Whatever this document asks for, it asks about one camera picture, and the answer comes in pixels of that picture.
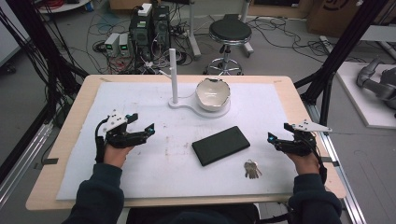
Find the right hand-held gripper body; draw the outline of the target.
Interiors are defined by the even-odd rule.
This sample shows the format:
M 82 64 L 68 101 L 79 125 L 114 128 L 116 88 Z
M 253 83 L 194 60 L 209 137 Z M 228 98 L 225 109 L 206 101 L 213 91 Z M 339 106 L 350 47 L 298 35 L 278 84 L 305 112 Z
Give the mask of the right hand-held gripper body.
M 314 132 L 331 132 L 332 129 L 313 121 L 304 120 L 299 124 L 291 124 L 294 127 L 293 139 L 278 139 L 278 151 L 298 156 L 306 156 L 317 153 L 317 141 Z

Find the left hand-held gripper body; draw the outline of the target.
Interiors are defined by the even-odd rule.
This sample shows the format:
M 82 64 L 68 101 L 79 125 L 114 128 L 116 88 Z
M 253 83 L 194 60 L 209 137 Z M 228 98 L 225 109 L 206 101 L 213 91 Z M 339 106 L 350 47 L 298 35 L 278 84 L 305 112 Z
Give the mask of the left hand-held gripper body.
M 115 148 L 134 147 L 145 144 L 147 138 L 140 137 L 137 133 L 128 133 L 126 115 L 122 115 L 119 111 L 114 109 L 105 120 L 103 132 L 105 138 L 104 144 L 109 144 Z

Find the white stand with post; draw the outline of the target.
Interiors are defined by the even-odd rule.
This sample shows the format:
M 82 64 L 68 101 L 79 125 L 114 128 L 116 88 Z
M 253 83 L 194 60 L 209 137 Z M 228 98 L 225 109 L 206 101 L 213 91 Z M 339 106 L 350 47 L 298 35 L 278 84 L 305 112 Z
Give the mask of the white stand with post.
M 217 119 L 220 117 L 225 116 L 230 108 L 231 108 L 231 97 L 229 103 L 220 111 L 217 112 L 209 112 L 202 109 L 199 104 L 198 100 L 195 96 L 195 89 L 194 92 L 187 97 L 181 97 L 178 95 L 177 89 L 177 56 L 175 49 L 169 49 L 169 57 L 170 57 L 170 71 L 171 75 L 169 78 L 171 79 L 171 86 L 172 86 L 172 98 L 169 100 L 168 104 L 173 109 L 179 108 L 187 108 L 193 111 L 200 117 L 207 118 L 207 119 Z

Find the black round stool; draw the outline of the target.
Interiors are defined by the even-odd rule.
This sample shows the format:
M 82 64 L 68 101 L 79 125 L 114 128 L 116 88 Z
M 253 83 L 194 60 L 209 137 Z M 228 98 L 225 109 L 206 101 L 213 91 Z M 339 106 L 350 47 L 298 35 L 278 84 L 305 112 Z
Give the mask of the black round stool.
M 220 58 L 209 63 L 204 70 L 204 75 L 214 74 L 219 76 L 236 74 L 241 76 L 243 68 L 240 63 L 230 58 L 232 46 L 243 46 L 251 38 L 251 28 L 237 15 L 227 14 L 221 20 L 214 21 L 209 26 L 209 36 L 221 44 Z

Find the grey power supply unit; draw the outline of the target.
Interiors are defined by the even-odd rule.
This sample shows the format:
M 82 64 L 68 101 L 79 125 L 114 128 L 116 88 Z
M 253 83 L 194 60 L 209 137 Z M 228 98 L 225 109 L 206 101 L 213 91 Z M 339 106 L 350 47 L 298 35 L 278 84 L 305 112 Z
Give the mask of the grey power supply unit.
M 109 57 L 117 57 L 120 53 L 120 35 L 111 34 L 105 41 L 106 53 Z
M 129 36 L 126 33 L 120 34 L 119 47 L 120 47 L 120 55 L 122 57 L 130 56 Z

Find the black flat phone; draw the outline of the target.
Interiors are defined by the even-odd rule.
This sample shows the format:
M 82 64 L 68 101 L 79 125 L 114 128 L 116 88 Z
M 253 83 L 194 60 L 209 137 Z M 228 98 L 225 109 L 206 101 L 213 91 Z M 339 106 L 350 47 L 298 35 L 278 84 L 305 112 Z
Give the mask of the black flat phone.
M 237 126 L 195 141 L 192 148 L 202 166 L 233 155 L 250 146 Z

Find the aluminium rail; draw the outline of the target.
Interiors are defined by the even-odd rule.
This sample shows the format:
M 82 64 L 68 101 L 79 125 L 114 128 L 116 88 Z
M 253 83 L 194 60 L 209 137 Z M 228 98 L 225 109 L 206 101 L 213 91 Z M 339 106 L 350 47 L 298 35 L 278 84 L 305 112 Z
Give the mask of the aluminium rail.
M 47 142 L 53 130 L 53 124 L 42 124 L 37 131 L 28 138 L 27 144 L 23 146 L 21 155 L 12 165 L 4 181 L 0 184 L 0 210 L 7 203 L 14 189 L 18 186 L 24 174 L 34 161 L 38 152 Z
M 316 135 L 317 147 L 321 157 L 331 157 L 334 161 L 339 161 L 340 166 L 334 167 L 331 163 L 324 162 L 328 169 L 326 190 L 333 192 L 341 201 L 343 206 L 343 215 L 348 216 L 351 224 L 366 224 L 366 220 L 361 211 L 359 203 L 356 200 L 353 189 L 347 180 L 346 173 L 343 169 L 332 140 L 330 132 L 314 132 Z

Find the white power strip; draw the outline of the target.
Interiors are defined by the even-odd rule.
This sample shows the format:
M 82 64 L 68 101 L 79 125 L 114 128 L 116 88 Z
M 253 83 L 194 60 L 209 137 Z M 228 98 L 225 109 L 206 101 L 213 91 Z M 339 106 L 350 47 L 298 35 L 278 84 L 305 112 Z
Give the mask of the white power strip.
M 147 17 L 152 10 L 152 4 L 144 3 L 137 11 L 137 14 L 142 17 Z

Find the person's lap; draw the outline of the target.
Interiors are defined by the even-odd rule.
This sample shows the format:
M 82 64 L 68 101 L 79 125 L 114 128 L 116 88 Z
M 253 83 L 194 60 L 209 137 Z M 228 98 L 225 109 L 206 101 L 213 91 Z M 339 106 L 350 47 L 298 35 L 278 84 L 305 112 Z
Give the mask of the person's lap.
M 253 203 L 131 208 L 126 224 L 258 224 Z

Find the white ceramic bowl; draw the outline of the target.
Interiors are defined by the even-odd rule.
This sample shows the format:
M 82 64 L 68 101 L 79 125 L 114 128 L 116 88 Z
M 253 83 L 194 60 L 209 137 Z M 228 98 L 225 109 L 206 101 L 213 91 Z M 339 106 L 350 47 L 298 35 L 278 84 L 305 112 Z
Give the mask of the white ceramic bowl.
M 222 79 L 208 77 L 197 85 L 195 96 L 202 109 L 217 112 L 229 103 L 231 90 L 228 83 Z

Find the bunch of keys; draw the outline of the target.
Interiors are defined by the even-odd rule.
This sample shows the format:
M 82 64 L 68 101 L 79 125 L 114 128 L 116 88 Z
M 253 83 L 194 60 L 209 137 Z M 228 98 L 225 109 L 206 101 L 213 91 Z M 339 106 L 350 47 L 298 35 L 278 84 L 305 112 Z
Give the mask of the bunch of keys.
M 258 167 L 258 163 L 252 160 L 248 160 L 244 163 L 245 177 L 249 179 L 256 179 L 262 175 Z

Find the person's left hand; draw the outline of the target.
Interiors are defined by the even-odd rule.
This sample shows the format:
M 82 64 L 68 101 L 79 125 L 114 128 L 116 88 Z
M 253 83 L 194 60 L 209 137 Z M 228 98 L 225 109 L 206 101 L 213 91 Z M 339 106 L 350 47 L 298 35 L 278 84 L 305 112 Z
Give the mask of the person's left hand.
M 115 148 L 111 145 L 105 146 L 104 163 L 121 168 L 133 147 Z

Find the person's right hand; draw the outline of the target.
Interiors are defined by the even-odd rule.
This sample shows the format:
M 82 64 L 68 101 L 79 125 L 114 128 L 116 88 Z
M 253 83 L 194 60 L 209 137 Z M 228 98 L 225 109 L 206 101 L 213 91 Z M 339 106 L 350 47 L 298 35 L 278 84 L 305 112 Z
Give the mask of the person's right hand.
M 318 159 L 313 153 L 302 157 L 287 153 L 287 156 L 294 163 L 298 175 L 319 174 Z

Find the black computer tower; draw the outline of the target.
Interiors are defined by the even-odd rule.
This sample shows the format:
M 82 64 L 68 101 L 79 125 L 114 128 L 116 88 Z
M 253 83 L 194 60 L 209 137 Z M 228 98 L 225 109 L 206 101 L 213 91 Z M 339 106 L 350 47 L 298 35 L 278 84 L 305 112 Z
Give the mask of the black computer tower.
M 139 16 L 135 9 L 129 26 L 134 57 L 140 61 L 151 61 L 151 43 L 153 40 L 151 13 L 147 16 Z
M 153 53 L 165 52 L 170 44 L 169 6 L 156 6 L 152 14 L 154 38 L 151 46 Z

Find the white floor board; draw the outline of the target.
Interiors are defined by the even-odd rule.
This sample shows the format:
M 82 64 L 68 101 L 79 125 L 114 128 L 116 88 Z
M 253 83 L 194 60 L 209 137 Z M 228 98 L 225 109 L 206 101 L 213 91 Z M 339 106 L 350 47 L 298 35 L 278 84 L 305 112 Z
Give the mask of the white floor board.
M 386 106 L 373 92 L 357 86 L 358 73 L 364 66 L 366 63 L 344 62 L 337 77 L 367 127 L 396 130 L 396 110 Z

